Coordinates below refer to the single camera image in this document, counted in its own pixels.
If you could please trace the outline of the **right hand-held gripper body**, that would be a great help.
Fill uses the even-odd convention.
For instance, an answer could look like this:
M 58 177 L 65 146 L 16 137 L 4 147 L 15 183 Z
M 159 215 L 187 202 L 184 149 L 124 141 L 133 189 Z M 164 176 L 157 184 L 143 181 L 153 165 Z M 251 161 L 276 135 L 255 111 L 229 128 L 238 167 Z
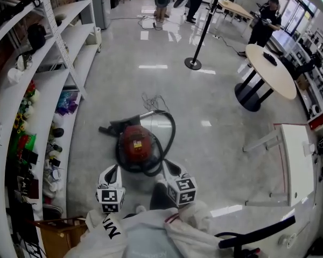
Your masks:
M 179 178 L 167 182 L 167 195 L 176 206 L 194 202 L 197 190 L 198 186 L 194 177 Z

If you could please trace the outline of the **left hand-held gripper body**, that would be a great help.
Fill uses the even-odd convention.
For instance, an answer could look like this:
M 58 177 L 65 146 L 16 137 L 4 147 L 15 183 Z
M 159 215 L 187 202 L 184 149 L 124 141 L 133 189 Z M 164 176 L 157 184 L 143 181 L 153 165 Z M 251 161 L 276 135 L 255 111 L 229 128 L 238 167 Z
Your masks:
M 125 199 L 125 188 L 97 189 L 97 199 L 104 213 L 118 213 Z

